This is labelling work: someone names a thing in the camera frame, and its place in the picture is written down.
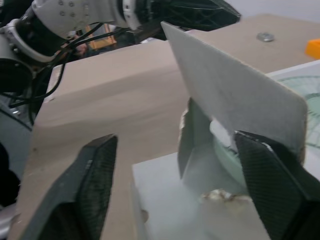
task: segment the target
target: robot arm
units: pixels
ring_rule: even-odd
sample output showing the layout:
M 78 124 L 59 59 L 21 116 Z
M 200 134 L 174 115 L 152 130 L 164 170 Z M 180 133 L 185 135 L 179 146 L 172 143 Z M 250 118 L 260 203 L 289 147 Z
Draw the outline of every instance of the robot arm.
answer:
M 34 0 L 20 19 L 0 28 L 0 93 L 25 89 L 34 66 L 50 65 L 72 32 L 92 23 L 129 27 L 148 38 L 161 31 L 162 20 L 211 31 L 239 19 L 223 0 Z

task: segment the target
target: black mesh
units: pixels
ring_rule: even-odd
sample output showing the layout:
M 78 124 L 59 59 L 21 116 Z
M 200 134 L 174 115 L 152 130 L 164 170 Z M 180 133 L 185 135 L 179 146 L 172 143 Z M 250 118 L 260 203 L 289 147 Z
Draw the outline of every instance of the black mesh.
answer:
M 270 238 L 318 239 L 318 227 L 311 226 L 320 226 L 320 183 L 282 144 L 244 132 L 235 141 L 249 194 Z
M 21 240 L 99 240 L 113 184 L 118 139 L 84 146 L 54 182 Z
M 212 31 L 240 20 L 240 13 L 223 0 L 159 1 L 161 16 L 173 25 Z
M 89 239 L 98 240 L 104 226 L 113 184 L 117 139 L 95 153 L 92 166 L 76 198 L 76 208 Z

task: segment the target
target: textured rubber pad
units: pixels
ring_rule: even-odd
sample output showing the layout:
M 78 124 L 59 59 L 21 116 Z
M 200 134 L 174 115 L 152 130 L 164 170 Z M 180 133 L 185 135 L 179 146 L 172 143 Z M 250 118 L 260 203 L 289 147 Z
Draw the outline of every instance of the textured rubber pad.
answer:
M 109 206 L 118 139 L 84 146 L 54 182 L 21 240 L 99 240 Z
M 282 144 L 237 131 L 248 192 L 272 240 L 320 239 L 320 182 Z

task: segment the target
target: table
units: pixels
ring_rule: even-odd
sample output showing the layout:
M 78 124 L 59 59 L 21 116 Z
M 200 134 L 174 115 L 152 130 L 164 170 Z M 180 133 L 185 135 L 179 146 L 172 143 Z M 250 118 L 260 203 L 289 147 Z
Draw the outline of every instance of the table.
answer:
M 319 29 L 318 23 L 260 15 L 191 34 L 269 73 L 313 61 L 304 48 L 319 37 Z M 274 34 L 276 41 L 258 41 L 259 32 Z M 56 67 L 51 81 L 58 72 Z M 80 148 L 107 134 L 117 134 L 119 145 L 102 239 L 135 239 L 131 166 L 177 151 L 180 116 L 188 100 L 168 42 L 156 40 L 68 63 L 53 98 L 35 121 L 9 240 L 19 238 L 46 190 Z

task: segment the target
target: metal nut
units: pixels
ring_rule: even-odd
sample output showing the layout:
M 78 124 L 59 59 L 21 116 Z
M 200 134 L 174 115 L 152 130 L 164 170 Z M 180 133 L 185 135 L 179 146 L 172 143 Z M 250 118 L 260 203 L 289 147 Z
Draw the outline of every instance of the metal nut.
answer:
M 262 42 L 268 43 L 275 40 L 275 36 L 268 32 L 260 32 L 256 38 Z

